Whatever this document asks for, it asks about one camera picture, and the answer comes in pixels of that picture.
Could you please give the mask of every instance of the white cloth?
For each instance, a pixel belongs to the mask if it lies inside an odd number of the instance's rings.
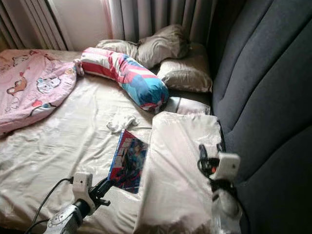
[[[137,126],[139,121],[134,115],[126,115],[120,117],[114,117],[106,125],[112,133],[119,133],[122,129],[127,129],[130,125]]]
[[[217,118],[204,114],[153,118],[134,233],[210,233],[212,192],[197,168],[198,147],[215,156],[219,130]]]

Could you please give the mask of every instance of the beige pillow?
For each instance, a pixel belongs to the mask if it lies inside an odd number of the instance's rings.
[[[189,41],[181,25],[169,25],[153,36],[139,41],[136,60],[146,68],[152,68],[167,58],[180,59],[189,51]]]
[[[104,49],[104,50],[111,50],[118,53],[123,53],[129,55],[134,60],[137,59],[137,45],[131,41],[125,40],[101,40],[96,48]]]
[[[169,89],[190,92],[212,91],[206,48],[199,43],[191,43],[189,54],[183,59],[164,60],[157,76]]]

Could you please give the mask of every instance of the bed sheet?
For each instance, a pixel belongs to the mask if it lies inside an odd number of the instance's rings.
[[[64,61],[80,52],[48,51]],[[0,226],[25,230],[50,189],[76,171],[93,173],[93,184],[108,175],[119,134],[106,124],[114,116],[134,114],[140,124],[129,131],[148,142],[152,114],[135,105],[112,80],[85,75],[64,103],[47,119],[0,139]],[[137,219],[137,195],[112,187],[78,233],[131,233]],[[43,206],[38,220],[50,218],[74,201],[72,186],[61,184]],[[34,231],[42,233],[44,225]]]

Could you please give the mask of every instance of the pink blanket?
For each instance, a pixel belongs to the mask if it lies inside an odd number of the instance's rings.
[[[63,63],[44,51],[0,53],[0,135],[47,117],[75,83],[72,62]]]

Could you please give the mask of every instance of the pillow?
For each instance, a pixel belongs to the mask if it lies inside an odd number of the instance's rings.
[[[189,114],[210,114],[210,106],[199,101],[194,101],[182,97],[170,97],[164,109],[167,112],[178,113],[182,115]]]
[[[87,73],[116,81],[143,110],[158,113],[168,100],[166,85],[128,55],[87,48],[81,55],[81,65]]]
[[[189,55],[183,59],[166,59],[161,62],[157,76],[169,89],[191,92],[211,92],[212,80],[206,48],[191,43]]]
[[[152,68],[166,58],[180,59],[189,52],[189,42],[181,25],[169,25],[139,41],[137,60]]]
[[[139,43],[124,40],[102,40],[96,48],[127,54],[150,69],[166,58],[180,59],[189,51],[189,41],[182,26],[169,25]]]
[[[124,40],[102,40],[96,48],[111,50],[118,53],[129,55],[130,57],[137,59],[137,43]]]

